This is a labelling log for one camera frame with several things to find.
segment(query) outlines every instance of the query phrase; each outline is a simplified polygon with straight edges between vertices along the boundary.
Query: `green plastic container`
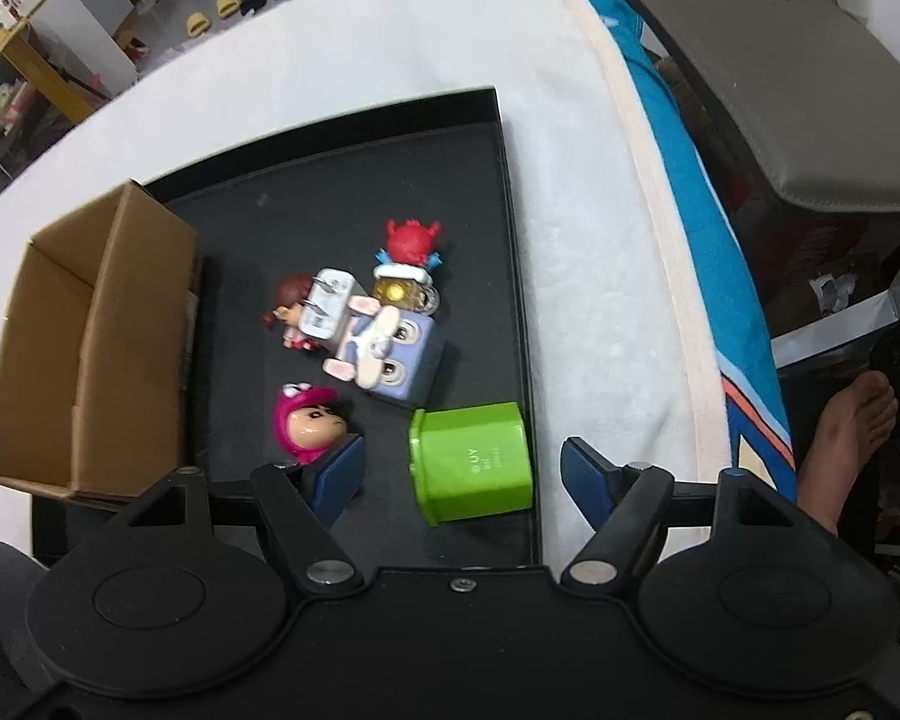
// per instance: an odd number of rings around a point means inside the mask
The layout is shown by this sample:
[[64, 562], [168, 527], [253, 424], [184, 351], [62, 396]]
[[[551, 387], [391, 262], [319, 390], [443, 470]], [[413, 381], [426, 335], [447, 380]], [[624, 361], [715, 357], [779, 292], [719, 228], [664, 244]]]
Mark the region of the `green plastic container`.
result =
[[410, 475], [427, 522], [533, 506], [527, 435], [515, 403], [446, 412], [418, 409], [410, 423]]

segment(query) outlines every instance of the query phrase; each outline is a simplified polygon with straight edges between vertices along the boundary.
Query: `wooden table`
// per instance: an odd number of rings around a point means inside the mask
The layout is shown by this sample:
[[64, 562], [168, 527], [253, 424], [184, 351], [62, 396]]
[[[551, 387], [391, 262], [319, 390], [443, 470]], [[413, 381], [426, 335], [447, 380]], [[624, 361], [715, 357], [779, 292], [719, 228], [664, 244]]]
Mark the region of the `wooden table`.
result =
[[50, 104], [74, 124], [79, 124], [94, 112], [90, 103], [59, 74], [26, 42], [26, 28], [31, 24], [31, 17], [48, 0], [38, 0], [25, 15], [21, 15], [17, 23], [10, 29], [0, 30], [0, 56], [5, 57], [21, 76], [34, 84]]

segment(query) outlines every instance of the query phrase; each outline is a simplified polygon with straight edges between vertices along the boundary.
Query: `bare foot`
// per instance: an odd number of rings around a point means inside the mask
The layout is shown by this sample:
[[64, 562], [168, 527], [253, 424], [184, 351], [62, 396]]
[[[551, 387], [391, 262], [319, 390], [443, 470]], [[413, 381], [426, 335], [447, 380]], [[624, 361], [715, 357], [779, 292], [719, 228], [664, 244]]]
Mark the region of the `bare foot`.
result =
[[886, 375], [861, 373], [826, 404], [797, 479], [797, 504], [831, 533], [857, 474], [890, 437], [899, 403]]

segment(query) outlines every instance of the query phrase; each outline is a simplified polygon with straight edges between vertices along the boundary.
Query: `white tablecloth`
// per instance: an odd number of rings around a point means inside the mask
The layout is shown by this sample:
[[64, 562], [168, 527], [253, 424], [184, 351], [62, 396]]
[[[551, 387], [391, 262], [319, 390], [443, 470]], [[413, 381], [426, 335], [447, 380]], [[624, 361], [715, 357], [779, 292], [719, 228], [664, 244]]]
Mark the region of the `white tablecloth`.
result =
[[[315, 119], [487, 85], [520, 237], [544, 556], [565, 565], [591, 533], [559, 485], [567, 436], [690, 480], [730, 456], [677, 209], [623, 58], [586, 0], [295, 0], [207, 41], [0, 196], [0, 333], [29, 236], [125, 179]], [[4, 488], [0, 539], [29, 548], [29, 500]]]

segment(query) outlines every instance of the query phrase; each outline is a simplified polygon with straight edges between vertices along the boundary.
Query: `black circular cover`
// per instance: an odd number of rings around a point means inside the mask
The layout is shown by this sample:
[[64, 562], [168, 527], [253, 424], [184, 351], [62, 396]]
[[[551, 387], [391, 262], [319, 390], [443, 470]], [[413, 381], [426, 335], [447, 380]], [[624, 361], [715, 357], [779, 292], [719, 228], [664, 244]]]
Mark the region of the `black circular cover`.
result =
[[276, 636], [285, 611], [279, 577], [249, 553], [185, 528], [128, 528], [58, 563], [26, 622], [69, 682], [146, 698], [226, 678]]
[[680, 665], [755, 694], [845, 683], [882, 655], [896, 626], [874, 567], [799, 526], [739, 528], [677, 553], [650, 570], [637, 603]]

